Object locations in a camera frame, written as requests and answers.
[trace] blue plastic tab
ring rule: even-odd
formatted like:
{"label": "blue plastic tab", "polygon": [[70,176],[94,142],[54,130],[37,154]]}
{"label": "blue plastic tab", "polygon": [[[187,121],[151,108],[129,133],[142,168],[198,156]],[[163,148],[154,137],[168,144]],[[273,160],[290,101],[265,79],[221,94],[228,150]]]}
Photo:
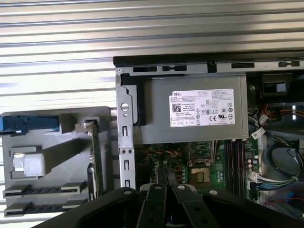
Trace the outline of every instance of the blue plastic tab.
{"label": "blue plastic tab", "polygon": [[29,130],[52,129],[59,131],[59,119],[57,116],[2,116],[0,117],[0,134],[26,134]]}

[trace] ribbed metal surface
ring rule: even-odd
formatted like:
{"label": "ribbed metal surface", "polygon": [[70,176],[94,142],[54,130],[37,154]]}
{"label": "ribbed metal surface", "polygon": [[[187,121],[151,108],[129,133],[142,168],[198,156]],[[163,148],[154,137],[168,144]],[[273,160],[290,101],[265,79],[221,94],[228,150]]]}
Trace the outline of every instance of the ribbed metal surface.
{"label": "ribbed metal surface", "polygon": [[304,46],[302,0],[0,0],[0,113],[115,106],[113,56]]}

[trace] rectangular cutout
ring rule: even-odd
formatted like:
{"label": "rectangular cutout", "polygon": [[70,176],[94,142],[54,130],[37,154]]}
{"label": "rectangular cutout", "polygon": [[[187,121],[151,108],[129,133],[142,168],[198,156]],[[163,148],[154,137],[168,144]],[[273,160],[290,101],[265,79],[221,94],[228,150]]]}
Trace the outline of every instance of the rectangular cutout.
{"label": "rectangular cutout", "polygon": [[123,136],[128,136],[128,127],[123,126]]}
{"label": "rectangular cutout", "polygon": [[291,67],[299,67],[300,66],[300,61],[291,61],[291,62],[279,62],[278,63],[279,67],[287,67],[287,66],[291,66]]}
{"label": "rectangular cutout", "polygon": [[140,72],[156,72],[157,66],[137,66],[133,67],[134,73],[140,73]]}
{"label": "rectangular cutout", "polygon": [[124,170],[130,170],[129,160],[124,160]]}
{"label": "rectangular cutout", "polygon": [[232,69],[255,68],[255,63],[232,63]]}
{"label": "rectangular cutout", "polygon": [[174,67],[163,66],[162,70],[163,71],[170,71],[170,70],[174,70],[174,71],[186,71],[187,70],[187,65],[177,65],[177,66],[174,66]]}
{"label": "rectangular cutout", "polygon": [[285,93],[287,91],[287,85],[285,82],[277,82],[277,83],[264,83],[263,91],[265,94],[270,93]]}
{"label": "rectangular cutout", "polygon": [[124,185],[125,185],[125,187],[130,187],[130,180],[125,180],[124,181]]}

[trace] motherboard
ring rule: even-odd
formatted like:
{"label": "motherboard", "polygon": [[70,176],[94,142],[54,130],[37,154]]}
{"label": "motherboard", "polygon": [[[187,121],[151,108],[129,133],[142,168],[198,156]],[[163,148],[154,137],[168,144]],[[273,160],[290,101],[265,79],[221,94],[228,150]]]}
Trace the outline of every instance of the motherboard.
{"label": "motherboard", "polygon": [[249,175],[259,170],[256,143],[248,139],[146,145],[153,166],[150,182],[156,182],[157,168],[173,168],[178,183],[193,185],[199,193],[222,189],[252,199]]}

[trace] power supply label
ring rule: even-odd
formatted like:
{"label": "power supply label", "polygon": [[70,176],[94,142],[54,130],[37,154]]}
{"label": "power supply label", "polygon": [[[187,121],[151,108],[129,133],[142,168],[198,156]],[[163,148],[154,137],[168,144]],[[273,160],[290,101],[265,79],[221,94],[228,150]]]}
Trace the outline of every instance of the power supply label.
{"label": "power supply label", "polygon": [[233,89],[174,91],[169,103],[171,127],[235,124]]}

